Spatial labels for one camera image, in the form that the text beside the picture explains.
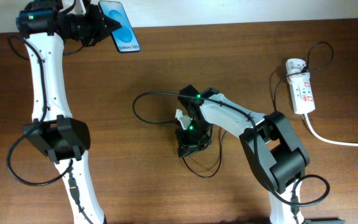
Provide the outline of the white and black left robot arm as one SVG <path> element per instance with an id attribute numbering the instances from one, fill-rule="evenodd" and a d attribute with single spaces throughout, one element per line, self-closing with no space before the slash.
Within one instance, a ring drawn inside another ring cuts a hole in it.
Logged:
<path id="1" fill-rule="evenodd" d="M 81 42 L 91 47 L 104 40 L 121 24 L 105 15 L 90 1 L 31 1 L 16 19 L 20 32 L 17 39 L 26 46 L 32 72 L 34 106 L 32 121 L 24 126 L 20 141 L 27 139 L 42 155 L 49 158 L 59 175 L 46 182 L 29 182 L 7 168 L 19 182 L 45 186 L 62 180 L 68 194 L 75 223 L 106 223 L 91 180 L 88 155 L 90 132 L 86 123 L 73 118 L 63 77 L 65 41 Z"/>

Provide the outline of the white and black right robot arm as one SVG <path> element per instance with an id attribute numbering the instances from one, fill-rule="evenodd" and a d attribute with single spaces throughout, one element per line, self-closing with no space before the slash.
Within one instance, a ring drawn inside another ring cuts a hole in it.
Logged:
<path id="1" fill-rule="evenodd" d="M 213 126 L 223 128 L 240 140 L 253 175 L 268 190 L 271 223 L 303 222 L 299 186 L 310 157 L 284 114 L 256 113 L 216 89 L 199 92 L 192 85 L 180 90 L 178 101 L 187 112 L 177 110 L 175 115 L 180 158 L 206 149 Z"/>

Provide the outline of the blue Galaxy smartphone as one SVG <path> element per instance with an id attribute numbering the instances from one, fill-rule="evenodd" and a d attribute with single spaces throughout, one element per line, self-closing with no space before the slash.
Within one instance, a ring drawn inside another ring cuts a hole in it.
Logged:
<path id="1" fill-rule="evenodd" d="M 121 25 L 121 28 L 111 33 L 117 51 L 122 54 L 140 52 L 140 44 L 122 3 L 117 1 L 100 1 L 98 4 L 103 14 L 119 22 Z"/>

